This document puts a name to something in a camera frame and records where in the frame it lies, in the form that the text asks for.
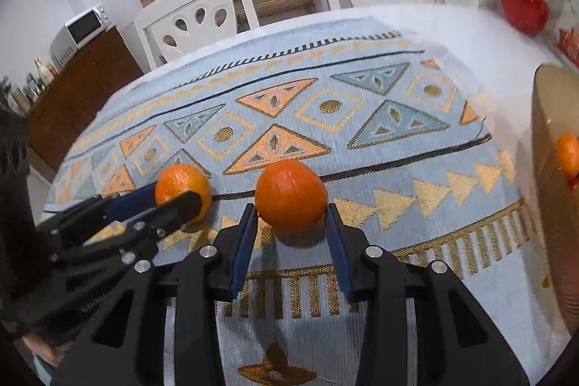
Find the person's left hand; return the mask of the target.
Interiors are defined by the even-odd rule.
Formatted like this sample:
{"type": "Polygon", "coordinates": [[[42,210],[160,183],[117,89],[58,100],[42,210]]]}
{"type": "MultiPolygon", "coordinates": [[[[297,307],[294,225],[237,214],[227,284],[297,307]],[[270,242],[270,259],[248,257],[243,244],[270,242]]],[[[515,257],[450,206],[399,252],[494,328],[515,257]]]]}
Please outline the person's left hand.
{"type": "Polygon", "coordinates": [[[60,364],[73,345],[73,342],[67,342],[61,346],[54,347],[46,344],[40,337],[33,333],[22,336],[22,341],[32,354],[41,357],[43,361],[46,361],[47,364],[50,364],[53,368],[56,368],[60,364]]]}

